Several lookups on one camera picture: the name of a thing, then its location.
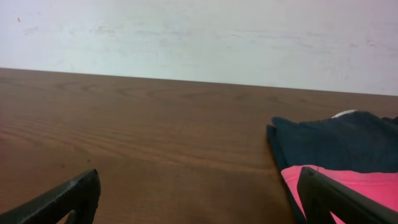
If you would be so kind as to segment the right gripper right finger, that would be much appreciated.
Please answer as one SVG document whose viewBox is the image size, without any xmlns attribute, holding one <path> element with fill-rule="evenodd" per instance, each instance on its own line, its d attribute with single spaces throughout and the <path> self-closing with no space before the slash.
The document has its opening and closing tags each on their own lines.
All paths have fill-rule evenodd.
<svg viewBox="0 0 398 224">
<path fill-rule="evenodd" d="M 307 223 L 334 223 L 334 216 L 345 223 L 397 223 L 397 212 L 310 167 L 301 169 L 297 190 Z"/>
</svg>

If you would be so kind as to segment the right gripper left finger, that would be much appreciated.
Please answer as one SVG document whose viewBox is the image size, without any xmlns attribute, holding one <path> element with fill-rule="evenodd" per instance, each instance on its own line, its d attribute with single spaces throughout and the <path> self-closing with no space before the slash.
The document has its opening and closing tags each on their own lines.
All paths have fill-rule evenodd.
<svg viewBox="0 0 398 224">
<path fill-rule="evenodd" d="M 38 197 L 1 214 L 1 223 L 92 224 L 101 194 L 97 170 L 90 169 Z"/>
</svg>

